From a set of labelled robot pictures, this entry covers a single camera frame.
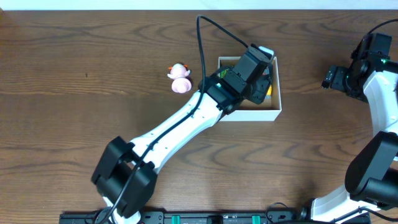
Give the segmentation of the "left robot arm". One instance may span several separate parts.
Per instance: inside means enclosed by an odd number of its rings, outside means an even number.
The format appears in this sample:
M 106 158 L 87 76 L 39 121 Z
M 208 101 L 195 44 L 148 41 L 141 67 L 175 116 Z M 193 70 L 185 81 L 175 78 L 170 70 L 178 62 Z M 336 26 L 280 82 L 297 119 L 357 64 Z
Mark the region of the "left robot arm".
M 126 142 L 116 137 L 106 146 L 91 177 L 108 202 L 101 223 L 115 215 L 138 222 L 138 211 L 152 197 L 164 164 L 187 142 L 236 111 L 244 100 L 260 105 L 271 84 L 264 71 L 274 52 L 251 45 L 234 66 L 220 67 L 204 77 L 200 89 L 170 118 L 148 133 Z

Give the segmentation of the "yellow grey toy truck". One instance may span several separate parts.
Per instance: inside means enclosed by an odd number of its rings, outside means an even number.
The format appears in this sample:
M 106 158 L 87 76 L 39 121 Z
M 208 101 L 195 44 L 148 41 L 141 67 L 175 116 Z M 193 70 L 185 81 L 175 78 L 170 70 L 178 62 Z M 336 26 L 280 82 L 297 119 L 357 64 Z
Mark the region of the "yellow grey toy truck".
M 271 99 L 271 94 L 272 94 L 272 73 L 273 73 L 272 65 L 268 66 L 263 72 L 264 76 L 267 76 L 267 77 L 270 78 L 270 81 L 269 81 L 270 85 L 268 87 L 265 99 Z

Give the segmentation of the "green ball with red numbers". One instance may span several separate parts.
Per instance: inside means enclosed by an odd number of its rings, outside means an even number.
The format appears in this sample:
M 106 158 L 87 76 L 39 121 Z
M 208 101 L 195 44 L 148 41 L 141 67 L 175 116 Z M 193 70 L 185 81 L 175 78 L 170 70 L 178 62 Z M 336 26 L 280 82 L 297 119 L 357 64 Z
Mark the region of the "green ball with red numbers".
M 220 67 L 220 73 L 219 73 L 220 78 L 224 78 L 227 75 L 227 73 L 232 69 L 232 67 L 233 66 L 230 65 L 224 65 Z

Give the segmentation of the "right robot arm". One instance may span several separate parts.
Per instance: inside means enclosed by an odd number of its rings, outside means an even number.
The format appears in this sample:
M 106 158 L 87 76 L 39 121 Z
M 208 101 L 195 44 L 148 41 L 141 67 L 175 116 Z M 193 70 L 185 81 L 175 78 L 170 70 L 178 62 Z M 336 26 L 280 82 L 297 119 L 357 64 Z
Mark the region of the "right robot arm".
M 389 222 L 396 218 L 380 214 L 397 207 L 397 63 L 390 60 L 392 37 L 368 32 L 351 54 L 346 67 L 332 65 L 322 87 L 341 91 L 369 105 L 373 138 L 352 160 L 345 182 L 304 207 L 300 220 L 314 223 L 361 223 L 373 214 Z

